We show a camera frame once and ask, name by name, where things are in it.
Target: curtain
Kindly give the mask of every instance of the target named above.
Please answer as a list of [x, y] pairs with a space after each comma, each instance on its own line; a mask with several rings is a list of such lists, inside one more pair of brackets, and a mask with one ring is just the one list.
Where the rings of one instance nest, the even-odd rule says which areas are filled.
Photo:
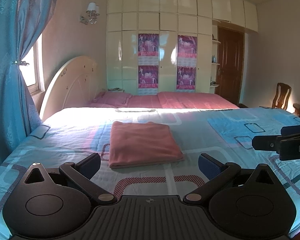
[[56, 0], [0, 0], [0, 164], [34, 129], [39, 114], [18, 65], [52, 17]]

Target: poster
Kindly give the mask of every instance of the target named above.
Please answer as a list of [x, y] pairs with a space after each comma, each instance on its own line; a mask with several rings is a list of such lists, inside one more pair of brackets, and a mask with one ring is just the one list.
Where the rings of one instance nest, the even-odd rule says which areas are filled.
[[195, 67], [178, 66], [177, 90], [194, 90], [195, 89]]
[[195, 90], [197, 37], [178, 35], [177, 90]]
[[159, 34], [140, 33], [138, 35], [138, 56], [159, 56]]
[[155, 95], [159, 82], [159, 34], [138, 35], [138, 94]]
[[153, 65], [138, 66], [138, 87], [158, 88], [159, 67]]

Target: wooden chair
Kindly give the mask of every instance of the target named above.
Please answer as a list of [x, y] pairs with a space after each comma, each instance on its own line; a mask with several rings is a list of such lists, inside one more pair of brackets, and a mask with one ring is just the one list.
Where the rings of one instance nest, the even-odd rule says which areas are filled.
[[287, 110], [290, 94], [291, 94], [291, 87], [289, 85], [284, 83], [278, 83], [277, 92], [275, 93], [272, 102], [272, 108], [283, 108], [284, 110]]

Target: blue patterned bedspread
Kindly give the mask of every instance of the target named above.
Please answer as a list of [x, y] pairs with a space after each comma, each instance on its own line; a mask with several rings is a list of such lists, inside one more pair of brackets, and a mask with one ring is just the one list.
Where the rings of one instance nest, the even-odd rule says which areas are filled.
[[[170, 126], [185, 160], [178, 163], [111, 170], [108, 167], [111, 125], [121, 122], [157, 122]], [[47, 119], [0, 166], [0, 240], [10, 237], [2, 207], [26, 169], [34, 162], [46, 168], [78, 162], [99, 152], [101, 168], [91, 179], [116, 196], [175, 195], [186, 193], [208, 179], [199, 171], [198, 156], [205, 152], [219, 161], [242, 168], [267, 163], [278, 176], [297, 208], [291, 228], [300, 231], [300, 160], [281, 162], [275, 152], [255, 151], [255, 135], [280, 134], [283, 126], [300, 118], [281, 110], [245, 108], [222, 111], [198, 109], [69, 108]]]

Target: curtain tieback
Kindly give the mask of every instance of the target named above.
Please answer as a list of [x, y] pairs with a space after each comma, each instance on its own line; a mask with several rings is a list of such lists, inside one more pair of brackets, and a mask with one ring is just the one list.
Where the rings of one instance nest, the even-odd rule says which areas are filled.
[[21, 66], [29, 66], [29, 63], [25, 62], [25, 61], [18, 61], [18, 60], [15, 60], [12, 62], [14, 65], [21, 65]]

